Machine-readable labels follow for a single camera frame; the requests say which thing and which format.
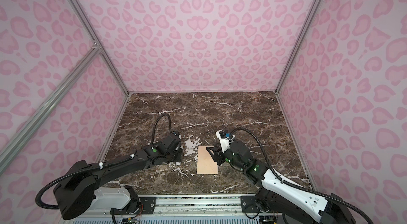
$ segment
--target pink wall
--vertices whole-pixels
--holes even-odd
[[[66,0],[1,0],[0,152],[91,46]]]
[[[131,91],[274,90],[312,0],[80,0]]]
[[[325,0],[280,95],[318,189],[375,224],[407,222],[406,13]]]
[[[39,208],[35,195],[76,161],[96,161],[123,98],[97,57],[0,177],[1,223],[59,221],[59,211]],[[52,190],[43,199],[54,204]]]

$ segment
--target marble floor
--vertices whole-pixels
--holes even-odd
[[[308,180],[291,140],[280,106],[273,92],[217,92],[175,94],[133,94],[107,153],[110,160],[128,155],[147,145],[153,123],[162,113],[171,115],[173,130],[180,131],[186,156],[180,166],[160,165],[111,181],[105,186],[132,185],[145,194],[255,193],[243,174],[225,163],[218,174],[196,174],[198,145],[218,144],[217,130],[244,126],[262,141],[274,168],[293,181],[308,186]],[[156,140],[168,133],[162,118]],[[264,161],[255,140],[243,131],[236,137]]]

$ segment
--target cable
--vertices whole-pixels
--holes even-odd
[[[123,160],[118,160],[118,161],[109,163],[109,164],[105,165],[103,168],[107,168],[107,167],[119,165],[119,164],[124,163],[124,162],[126,162],[126,161],[129,161],[129,160],[131,160],[131,159],[132,159],[132,156],[129,156],[129,157],[123,159]],[[45,191],[47,191],[47,190],[50,189],[52,186],[56,185],[57,183],[59,183],[60,181],[62,181],[62,180],[64,180],[64,179],[67,179],[67,178],[69,178],[69,177],[71,177],[71,176],[75,176],[75,175],[78,175],[78,174],[82,174],[82,173],[86,173],[86,172],[89,172],[89,171],[93,171],[93,170],[100,170],[100,166],[99,166],[99,165],[95,165],[95,166],[93,166],[93,167],[86,167],[86,168],[83,168],[83,169],[81,169],[81,170],[75,171],[75,172],[70,173],[70,174],[66,174],[66,175],[64,175],[64,176],[61,176],[61,177],[55,179],[54,181],[52,181],[52,182],[50,182],[49,184],[47,184],[46,186],[44,186],[40,191],[38,191],[37,196],[35,196],[35,203],[37,204],[37,206],[39,206],[39,207],[41,207],[41,208],[44,208],[44,209],[53,209],[53,210],[59,209],[59,206],[58,206],[58,205],[49,205],[49,204],[46,204],[46,203],[44,203],[44,202],[42,201],[41,197],[42,197],[42,195],[45,193]]]
[[[328,194],[325,194],[325,193],[322,193],[322,192],[319,192],[319,191],[315,191],[315,190],[312,190],[312,189],[307,189],[307,188],[304,188],[304,187],[302,187],[302,186],[298,186],[298,185],[296,185],[296,184],[290,183],[290,182],[287,181],[287,180],[283,180],[283,179],[276,173],[276,171],[274,170],[274,168],[272,167],[272,165],[271,165],[271,163],[270,163],[270,160],[269,160],[269,158],[268,158],[268,156],[267,156],[267,154],[266,154],[266,151],[264,150],[264,147],[263,147],[263,145],[261,144],[260,140],[258,140],[258,138],[257,138],[250,130],[248,130],[248,129],[246,129],[246,128],[239,127],[239,128],[236,128],[236,129],[232,130],[232,132],[230,133],[229,137],[230,137],[230,138],[233,138],[234,133],[235,133],[236,131],[238,131],[238,130],[243,130],[243,131],[249,133],[249,134],[256,140],[258,146],[260,147],[260,150],[262,151],[262,153],[263,153],[263,155],[264,155],[264,158],[265,158],[265,160],[266,160],[266,163],[267,163],[267,165],[269,166],[269,169],[272,171],[273,175],[274,175],[280,182],[282,182],[282,183],[284,183],[284,184],[286,184],[286,185],[288,185],[288,186],[291,186],[291,187],[293,187],[293,188],[299,189],[299,190],[301,190],[301,191],[305,191],[305,192],[308,192],[308,193],[311,193],[311,194],[314,194],[314,195],[318,195],[318,196],[327,198],[327,199],[329,199],[330,201],[334,201],[334,202],[337,202],[337,203],[339,203],[339,204],[341,204],[341,205],[344,205],[344,206],[348,207],[349,209],[352,209],[353,211],[355,211],[355,212],[357,212],[358,214],[360,214],[360,215],[368,222],[368,224],[373,224],[372,220],[369,218],[369,216],[368,216],[366,213],[364,213],[362,210],[360,210],[360,209],[357,208],[356,206],[354,206],[354,205],[352,205],[352,204],[350,204],[350,203],[348,203],[348,202],[346,202],[346,201],[343,201],[343,200],[340,199],[340,198],[334,198],[333,196],[329,196]]]
[[[247,209],[249,206],[252,206],[252,205],[255,205],[255,206],[256,206],[255,203],[254,203],[254,204],[247,205],[247,206],[244,208],[243,213],[246,215],[247,218],[249,218],[249,219],[251,219],[251,220],[254,220],[254,218],[256,218],[256,217],[258,216],[258,214],[260,213],[260,210],[259,210],[258,207],[256,206],[256,208],[257,208],[257,210],[258,210],[257,214],[256,214],[255,216],[253,216],[253,217],[248,216],[247,213],[246,213],[246,209]]]
[[[288,224],[287,219],[285,218],[285,214],[284,214],[284,213],[282,214],[282,219],[283,219],[283,221],[284,221],[285,224]]]
[[[153,133],[152,133],[152,135],[151,135],[151,144],[154,143],[155,127],[157,127],[158,122],[160,121],[160,119],[161,119],[163,116],[168,117],[168,127],[169,127],[169,129],[170,129],[170,134],[173,133],[173,131],[171,130],[171,117],[170,117],[169,114],[163,113],[162,115],[160,115],[160,116],[157,118],[157,120],[155,120],[155,123],[154,123],[154,126],[153,126]]]
[[[141,204],[141,211],[138,213],[138,215],[135,216],[135,218],[138,217],[138,216],[141,217],[141,213],[143,212],[143,210],[144,210],[144,205]]]
[[[113,220],[113,224],[117,224],[117,222],[116,222],[116,218],[115,218],[114,213],[113,213],[113,208],[112,208],[110,211],[112,212],[112,220]]]

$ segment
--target cardboard sheet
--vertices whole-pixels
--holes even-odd
[[[212,157],[206,150],[212,145],[200,145],[198,147],[198,165],[197,174],[218,174],[218,165],[212,160]]]

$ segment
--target ventilation grille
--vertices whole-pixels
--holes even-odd
[[[116,217],[118,224],[122,218]],[[73,224],[113,224],[111,217],[76,218]],[[246,216],[142,217],[139,224],[259,224]]]

